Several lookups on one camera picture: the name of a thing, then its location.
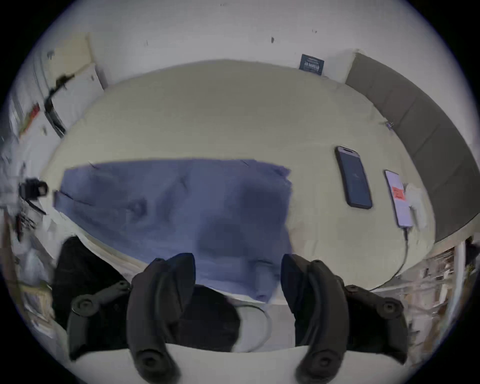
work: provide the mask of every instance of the black smartphone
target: black smartphone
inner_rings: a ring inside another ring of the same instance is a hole
[[[360,155],[341,146],[335,148],[335,155],[342,174],[347,204],[356,208],[372,208],[372,196]]]

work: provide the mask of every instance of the grey headboard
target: grey headboard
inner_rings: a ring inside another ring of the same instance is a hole
[[[475,159],[432,99],[401,74],[359,53],[346,84],[394,124],[432,202],[435,241],[456,232],[480,212],[480,172]]]

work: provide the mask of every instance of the bed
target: bed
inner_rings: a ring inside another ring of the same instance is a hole
[[[151,72],[109,87],[66,135],[42,173],[50,192],[65,169],[151,158],[254,158],[291,169],[287,227],[293,251],[320,259],[345,284],[367,289],[391,279],[406,247],[384,169],[424,193],[426,228],[409,234],[405,270],[432,248],[435,221],[421,178],[386,119],[363,95],[326,77],[269,64],[199,62]],[[334,148],[357,151],[373,208],[345,202]],[[85,234],[41,201],[47,220],[131,275],[145,265]],[[285,303],[279,289],[274,302]]]

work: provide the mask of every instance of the phone case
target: phone case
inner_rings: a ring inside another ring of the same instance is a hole
[[[373,201],[372,201],[372,194],[370,192],[370,185],[368,184],[367,174],[365,173],[365,169],[363,168],[363,164],[361,163],[361,161],[360,161],[361,169],[362,169],[363,175],[365,177],[365,180],[367,181],[367,189],[368,189],[368,196],[370,197],[370,204],[369,205],[356,204],[356,203],[353,203],[350,200],[350,197],[348,195],[348,190],[347,190],[347,178],[345,177],[345,170],[343,169],[342,160],[340,158],[340,153],[338,151],[339,148],[347,149],[349,151],[352,151],[352,152],[356,153],[357,155],[358,155],[358,153],[355,152],[354,150],[350,149],[350,148],[346,148],[346,147],[342,147],[342,146],[335,147],[335,157],[336,157],[336,160],[337,160],[337,163],[338,163],[338,167],[340,168],[340,173],[342,175],[343,191],[345,193],[345,200],[347,201],[347,204],[350,205],[351,207],[361,208],[361,209],[372,208],[373,207]]]

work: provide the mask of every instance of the purple blanket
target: purple blanket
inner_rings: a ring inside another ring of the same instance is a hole
[[[145,263],[195,257],[196,282],[268,300],[291,252],[289,170],[255,160],[146,160],[68,169],[54,207]]]

